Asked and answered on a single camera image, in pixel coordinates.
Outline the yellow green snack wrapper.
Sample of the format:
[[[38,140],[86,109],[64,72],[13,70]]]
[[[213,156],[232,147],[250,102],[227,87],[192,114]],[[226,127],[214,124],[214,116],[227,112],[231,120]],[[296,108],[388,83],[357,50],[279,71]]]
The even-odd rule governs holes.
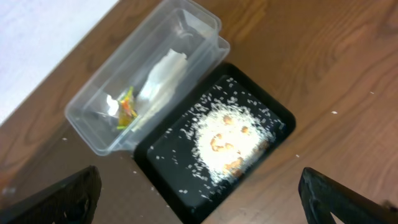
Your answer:
[[[117,129],[126,129],[136,118],[134,109],[134,87],[131,86],[127,93],[119,100],[119,118]]]

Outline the rice and peanut waste pile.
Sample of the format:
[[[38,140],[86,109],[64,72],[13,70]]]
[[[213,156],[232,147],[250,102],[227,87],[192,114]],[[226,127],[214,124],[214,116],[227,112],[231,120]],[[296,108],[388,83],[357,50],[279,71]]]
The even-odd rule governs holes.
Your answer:
[[[209,200],[276,141],[285,123],[249,90],[223,76],[149,148],[149,159],[181,198]]]

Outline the clear plastic bin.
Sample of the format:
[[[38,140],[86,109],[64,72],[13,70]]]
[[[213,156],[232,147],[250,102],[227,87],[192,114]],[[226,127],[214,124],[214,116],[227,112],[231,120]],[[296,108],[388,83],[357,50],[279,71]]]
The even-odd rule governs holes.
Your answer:
[[[65,115],[99,155],[133,151],[229,53],[221,19],[162,1],[87,81]]]

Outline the white paper napkin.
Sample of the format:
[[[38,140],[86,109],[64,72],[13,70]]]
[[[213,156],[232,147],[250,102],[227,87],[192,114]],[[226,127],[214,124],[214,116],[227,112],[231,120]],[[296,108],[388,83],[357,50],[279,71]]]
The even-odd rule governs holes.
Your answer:
[[[137,87],[138,94],[136,100],[149,101],[154,98],[159,90],[163,88],[167,82],[176,79],[181,69],[187,65],[187,55],[185,53],[178,53],[170,49],[149,71],[147,78],[144,77],[144,84],[139,88]],[[110,116],[119,115],[119,101],[112,100],[111,97],[106,99]]]

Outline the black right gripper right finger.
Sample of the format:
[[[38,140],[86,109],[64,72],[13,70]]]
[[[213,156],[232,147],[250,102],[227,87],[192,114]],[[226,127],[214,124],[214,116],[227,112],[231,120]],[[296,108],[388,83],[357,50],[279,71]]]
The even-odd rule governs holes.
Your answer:
[[[306,167],[298,185],[307,223],[397,223],[397,207],[377,204],[319,171]]]

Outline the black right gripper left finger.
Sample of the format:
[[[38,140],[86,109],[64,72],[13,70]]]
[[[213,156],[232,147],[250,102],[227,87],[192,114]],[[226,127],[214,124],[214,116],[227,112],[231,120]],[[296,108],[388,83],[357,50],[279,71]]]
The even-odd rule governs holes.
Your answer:
[[[2,224],[90,224],[102,182],[97,167],[83,170],[1,210]]]

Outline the black waste tray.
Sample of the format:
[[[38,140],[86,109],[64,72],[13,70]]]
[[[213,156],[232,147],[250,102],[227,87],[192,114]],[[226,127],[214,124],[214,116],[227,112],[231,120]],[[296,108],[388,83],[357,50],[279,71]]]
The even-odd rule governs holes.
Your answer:
[[[293,132],[294,115],[231,63],[217,66],[136,147],[183,223],[201,223]]]

